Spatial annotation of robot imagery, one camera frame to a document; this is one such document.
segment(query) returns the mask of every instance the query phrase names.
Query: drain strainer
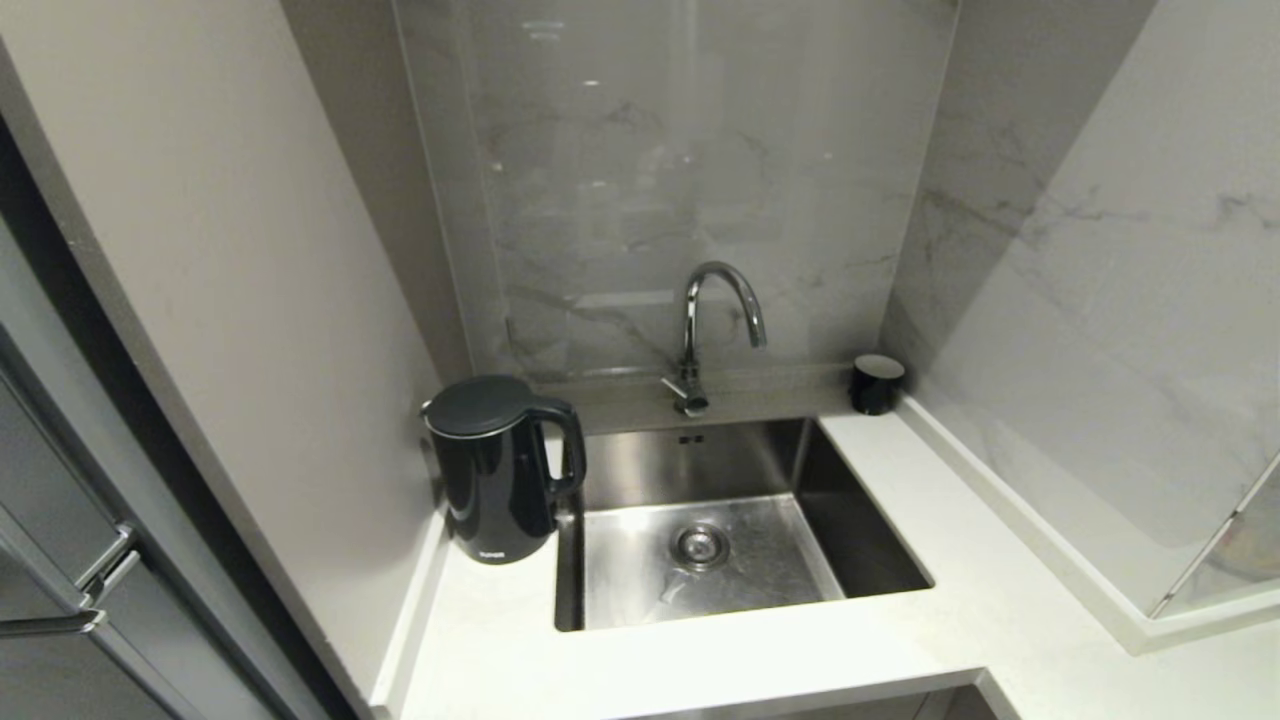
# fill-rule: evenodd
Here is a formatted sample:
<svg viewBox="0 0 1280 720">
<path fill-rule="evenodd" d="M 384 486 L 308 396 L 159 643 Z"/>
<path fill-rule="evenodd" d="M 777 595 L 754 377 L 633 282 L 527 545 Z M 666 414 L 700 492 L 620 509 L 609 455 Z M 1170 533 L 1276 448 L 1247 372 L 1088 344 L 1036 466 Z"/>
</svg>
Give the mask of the drain strainer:
<svg viewBox="0 0 1280 720">
<path fill-rule="evenodd" d="M 728 557 L 728 537 L 716 525 L 698 523 L 676 530 L 671 538 L 671 553 L 685 568 L 707 570 Z"/>
</svg>

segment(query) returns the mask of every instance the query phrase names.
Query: refrigerator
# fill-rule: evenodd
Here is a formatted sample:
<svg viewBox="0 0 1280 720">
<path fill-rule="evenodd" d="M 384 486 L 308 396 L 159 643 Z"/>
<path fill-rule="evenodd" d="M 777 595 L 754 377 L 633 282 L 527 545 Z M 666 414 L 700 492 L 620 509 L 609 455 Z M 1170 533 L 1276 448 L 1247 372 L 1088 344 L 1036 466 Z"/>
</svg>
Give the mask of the refrigerator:
<svg viewBox="0 0 1280 720">
<path fill-rule="evenodd" d="M 119 340 L 3 123 L 0 220 L 0 720 L 353 716 L 122 407 Z"/>
</svg>

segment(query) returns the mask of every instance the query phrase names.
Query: marble wall tile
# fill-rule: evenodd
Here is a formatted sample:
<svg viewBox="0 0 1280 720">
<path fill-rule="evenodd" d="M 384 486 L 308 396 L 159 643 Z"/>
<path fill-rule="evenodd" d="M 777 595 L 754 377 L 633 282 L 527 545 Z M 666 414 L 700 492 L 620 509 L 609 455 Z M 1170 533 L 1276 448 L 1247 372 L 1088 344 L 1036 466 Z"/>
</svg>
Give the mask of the marble wall tile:
<svg viewBox="0 0 1280 720">
<path fill-rule="evenodd" d="M 477 370 L 678 355 L 708 283 L 718 368 L 876 345 L 955 20 L 947 0 L 398 0 Z"/>
<path fill-rule="evenodd" d="M 1143 611 L 1280 448 L 1280 5 L 1152 6 L 965 4 L 882 334 Z"/>
</svg>

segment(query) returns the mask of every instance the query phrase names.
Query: black electric kettle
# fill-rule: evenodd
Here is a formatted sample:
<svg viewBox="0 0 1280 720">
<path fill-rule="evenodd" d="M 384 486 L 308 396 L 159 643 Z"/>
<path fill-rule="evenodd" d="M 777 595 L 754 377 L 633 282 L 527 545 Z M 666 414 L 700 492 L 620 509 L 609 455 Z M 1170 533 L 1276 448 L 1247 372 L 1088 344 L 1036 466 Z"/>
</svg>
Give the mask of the black electric kettle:
<svg viewBox="0 0 1280 720">
<path fill-rule="evenodd" d="M 453 537 L 480 562 L 532 555 L 556 529 L 553 505 L 586 475 L 582 427 L 573 407 L 539 397 L 508 375 L 481 375 L 447 387 L 422 406 L 431 430 Z M 541 423 L 564 433 L 562 475 L 553 478 Z"/>
</svg>

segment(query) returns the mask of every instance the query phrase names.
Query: chrome faucet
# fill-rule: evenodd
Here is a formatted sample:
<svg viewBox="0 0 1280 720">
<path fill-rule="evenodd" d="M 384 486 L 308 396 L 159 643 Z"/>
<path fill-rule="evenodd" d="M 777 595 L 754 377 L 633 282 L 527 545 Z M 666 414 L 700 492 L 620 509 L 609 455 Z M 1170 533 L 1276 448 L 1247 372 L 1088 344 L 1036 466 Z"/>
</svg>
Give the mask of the chrome faucet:
<svg viewBox="0 0 1280 720">
<path fill-rule="evenodd" d="M 698 296 L 703 290 L 703 281 L 708 275 L 719 275 L 733 288 L 737 299 L 742 302 L 742 313 L 746 315 L 746 332 L 751 337 L 751 347 L 764 347 L 769 340 L 764 334 L 764 315 L 760 314 L 760 301 L 755 299 L 751 283 L 746 282 L 737 268 L 727 263 L 703 263 L 694 268 L 694 274 L 689 275 L 689 288 L 685 291 L 685 352 L 680 361 L 680 379 L 662 378 L 662 384 L 676 393 L 676 411 L 690 418 L 699 418 L 707 413 L 710 405 L 703 384 L 698 379 Z"/>
</svg>

